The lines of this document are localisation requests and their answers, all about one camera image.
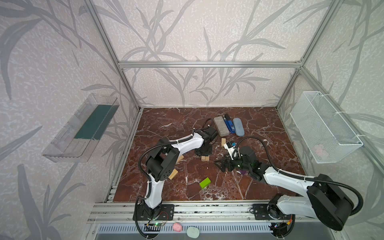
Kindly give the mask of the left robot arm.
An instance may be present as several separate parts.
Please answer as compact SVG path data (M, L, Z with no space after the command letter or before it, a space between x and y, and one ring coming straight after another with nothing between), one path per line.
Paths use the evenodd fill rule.
M164 182L174 171L179 157L190 151L199 157L208 157L218 136L214 127L206 127L193 130L180 139L162 138L154 147L145 150L138 160L138 168L147 178L146 195L141 200L147 212L153 213L160 208Z

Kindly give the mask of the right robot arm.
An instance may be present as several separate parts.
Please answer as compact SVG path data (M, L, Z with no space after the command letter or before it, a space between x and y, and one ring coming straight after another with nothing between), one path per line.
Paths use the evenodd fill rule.
M277 194L262 211L263 215L274 220L299 215L317 219L332 230L344 228L354 204L328 176L314 178L276 170L272 165L261 163L250 147L240 150L231 147L228 152L227 157L215 161L222 172L244 171L257 182L296 193L293 197Z

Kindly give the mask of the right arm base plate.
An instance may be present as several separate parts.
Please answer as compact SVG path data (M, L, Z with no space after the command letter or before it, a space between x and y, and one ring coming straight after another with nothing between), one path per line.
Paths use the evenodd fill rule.
M276 204L253 204L249 212L256 220L287 222L292 215L285 215Z

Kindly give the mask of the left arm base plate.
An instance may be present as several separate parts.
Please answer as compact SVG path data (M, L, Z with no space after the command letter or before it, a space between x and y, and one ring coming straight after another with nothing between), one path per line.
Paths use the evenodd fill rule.
M175 205L172 204L160 204L159 206L151 209L146 204L140 204L135 206L133 220L134 221L169 221L173 220L175 213Z

